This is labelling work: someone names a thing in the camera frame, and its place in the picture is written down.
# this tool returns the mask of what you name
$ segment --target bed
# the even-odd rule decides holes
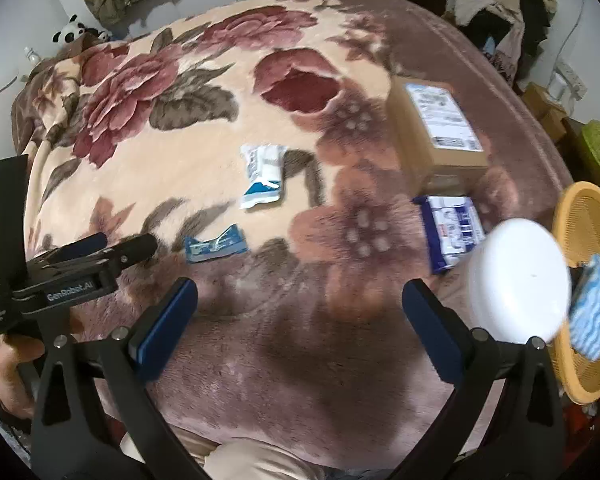
[[[391,468],[438,414],[450,387],[400,309],[405,281],[436,280],[388,137],[390,73],[453,89],[490,160],[472,194],[487,230],[551,213],[571,177],[548,136],[461,33],[404,0],[239,2],[88,48],[14,104],[28,257],[94,232],[158,238],[117,293],[76,310],[83,338],[132,324],[179,276],[198,285],[149,387],[168,423]],[[288,146],[284,197],[241,210],[240,146],[265,143]],[[185,236],[234,223],[248,253],[186,262]]]

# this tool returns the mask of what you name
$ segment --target stuffed animal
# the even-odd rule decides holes
[[[102,41],[111,40],[111,33],[108,30],[98,32],[97,28],[85,27],[85,25],[81,22],[78,22],[77,19],[78,15],[74,14],[69,20],[69,23],[67,23],[62,30],[54,34],[54,43],[58,43],[59,41],[61,43],[71,43],[72,41],[80,38],[80,36],[85,32],[90,32],[94,36],[100,38]]]

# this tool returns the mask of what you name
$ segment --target blue and white cloth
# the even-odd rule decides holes
[[[600,358],[600,254],[585,266],[569,312],[571,347],[590,361]]]

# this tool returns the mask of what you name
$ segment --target power strip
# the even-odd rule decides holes
[[[582,79],[580,79],[573,69],[561,59],[555,64],[555,71],[565,78],[571,89],[571,94],[576,100],[580,101],[587,93],[587,87],[582,82]]]

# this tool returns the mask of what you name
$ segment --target white lid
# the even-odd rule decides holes
[[[551,233],[531,220],[507,220],[474,253],[467,278],[475,325],[499,341],[551,341],[571,301],[567,262]]]

